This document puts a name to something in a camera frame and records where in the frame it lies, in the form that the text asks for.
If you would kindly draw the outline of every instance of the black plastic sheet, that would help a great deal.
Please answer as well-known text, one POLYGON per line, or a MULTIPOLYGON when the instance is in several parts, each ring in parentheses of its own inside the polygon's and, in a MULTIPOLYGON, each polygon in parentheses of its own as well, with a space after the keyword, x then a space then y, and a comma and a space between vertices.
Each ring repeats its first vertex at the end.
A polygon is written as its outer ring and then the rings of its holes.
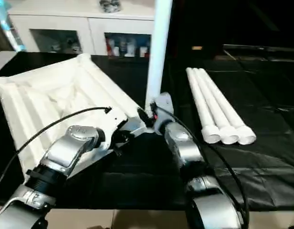
MULTIPOLYGON (((18 53, 1 71, 10 76, 74 57, 53 53, 18 53)), ((148 62, 93 56, 92 60, 132 99, 144 106, 148 62)), ((215 144, 243 182, 251 210, 294 210, 294 63, 195 61, 167 62, 162 90, 171 93, 175 114, 201 140, 186 67, 203 67, 230 103, 252 127, 249 146, 215 144)), ((0 105, 0 174, 14 147, 0 105)), ((214 152, 202 149, 228 189, 241 202, 235 182, 214 152)), ((69 179, 58 208, 184 209, 183 185, 164 139, 144 134, 69 179)), ((18 161, 0 189, 4 203, 22 182, 18 161)))

